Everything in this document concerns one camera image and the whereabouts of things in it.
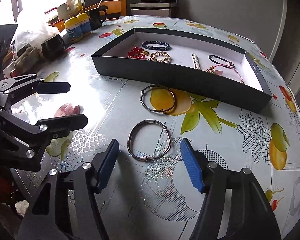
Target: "black mug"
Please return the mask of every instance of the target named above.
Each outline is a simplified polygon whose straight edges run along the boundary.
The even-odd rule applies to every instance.
[[[97,28],[100,28],[102,26],[102,23],[107,19],[107,12],[108,6],[102,5],[99,8],[94,8],[88,11],[85,11],[85,13],[89,17],[89,23],[91,30],[96,30]],[[105,13],[105,18],[102,20],[100,11],[103,11]]]

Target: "yellow lid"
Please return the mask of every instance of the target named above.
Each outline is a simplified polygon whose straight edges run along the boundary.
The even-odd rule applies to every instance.
[[[78,18],[79,22],[89,20],[88,14],[86,13],[79,13],[76,17]]]
[[[72,17],[72,18],[65,21],[65,27],[69,28],[69,27],[71,27],[73,25],[76,25],[78,23],[79,23],[79,19],[77,17]]]

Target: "gray wall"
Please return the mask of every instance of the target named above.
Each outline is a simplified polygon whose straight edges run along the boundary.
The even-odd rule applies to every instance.
[[[99,0],[85,0],[90,6]],[[127,4],[141,0],[127,0]],[[211,25],[253,39],[270,55],[282,17],[283,0],[178,0],[178,18]]]

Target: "chair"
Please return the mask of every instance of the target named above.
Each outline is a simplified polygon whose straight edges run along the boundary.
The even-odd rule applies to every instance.
[[[109,14],[114,14],[114,13],[120,13],[120,16],[126,16],[127,15],[127,1],[126,0],[113,0],[113,1],[104,1],[101,2],[101,5],[106,5],[108,6],[107,15]],[[83,11],[86,12],[88,10],[94,9],[98,7],[98,3],[85,8]],[[113,21],[117,20],[118,18],[112,18],[112,19],[107,19],[107,21]]]

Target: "box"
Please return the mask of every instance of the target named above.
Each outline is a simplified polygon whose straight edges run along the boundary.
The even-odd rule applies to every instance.
[[[170,44],[170,63],[128,58],[128,52],[143,41]],[[192,54],[197,54],[201,69],[195,69]],[[206,72],[212,65],[209,55],[217,55],[234,63],[244,80],[231,69],[217,67],[224,76]],[[260,112],[272,94],[258,67],[246,50],[203,35],[160,28],[134,28],[118,36],[92,55],[100,75],[132,79],[188,91],[237,107]],[[226,64],[217,58],[219,63]]]

